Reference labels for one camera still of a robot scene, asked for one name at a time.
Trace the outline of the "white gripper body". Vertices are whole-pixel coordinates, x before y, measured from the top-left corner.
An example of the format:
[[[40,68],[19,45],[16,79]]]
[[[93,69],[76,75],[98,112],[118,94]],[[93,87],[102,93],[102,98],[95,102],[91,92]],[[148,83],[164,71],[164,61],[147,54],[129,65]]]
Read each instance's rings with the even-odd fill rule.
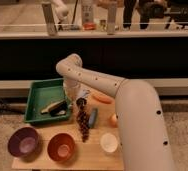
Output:
[[[80,91],[81,84],[77,81],[70,79],[64,80],[64,90],[66,96],[71,100],[75,101],[77,99],[78,93]]]

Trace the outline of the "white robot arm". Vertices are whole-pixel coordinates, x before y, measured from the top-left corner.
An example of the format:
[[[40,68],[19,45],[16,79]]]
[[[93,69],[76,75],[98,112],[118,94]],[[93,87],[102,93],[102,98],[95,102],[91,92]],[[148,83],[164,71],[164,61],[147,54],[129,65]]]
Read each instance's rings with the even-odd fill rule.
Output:
[[[151,84],[84,69],[77,54],[60,60],[56,71],[115,99],[124,171],[176,171],[161,102]]]

